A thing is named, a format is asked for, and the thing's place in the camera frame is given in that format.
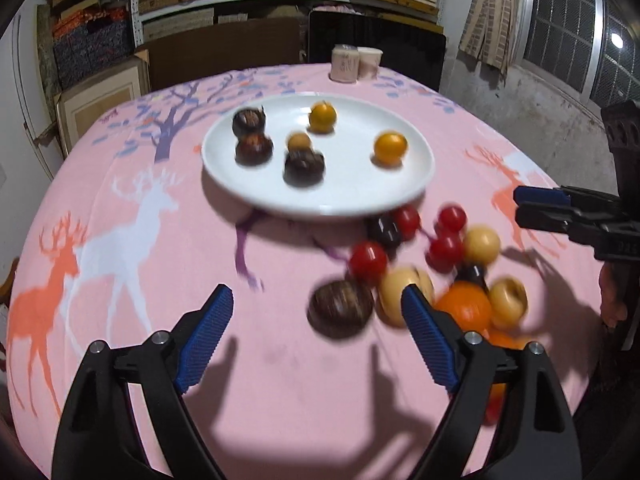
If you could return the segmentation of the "right hand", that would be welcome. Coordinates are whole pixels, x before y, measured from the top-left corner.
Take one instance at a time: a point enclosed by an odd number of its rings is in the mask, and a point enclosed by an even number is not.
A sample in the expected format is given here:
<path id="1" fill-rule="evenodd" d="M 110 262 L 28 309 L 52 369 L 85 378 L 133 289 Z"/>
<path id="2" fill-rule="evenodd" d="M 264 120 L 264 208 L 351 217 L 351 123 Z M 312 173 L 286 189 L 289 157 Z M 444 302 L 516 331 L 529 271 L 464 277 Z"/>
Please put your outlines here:
<path id="1" fill-rule="evenodd" d="M 612 266 L 605 263 L 599 276 L 601 292 L 601 318 L 609 330 L 614 330 L 618 323 L 627 318 L 627 308 L 623 301 L 618 299 L 617 288 L 614 281 Z"/>

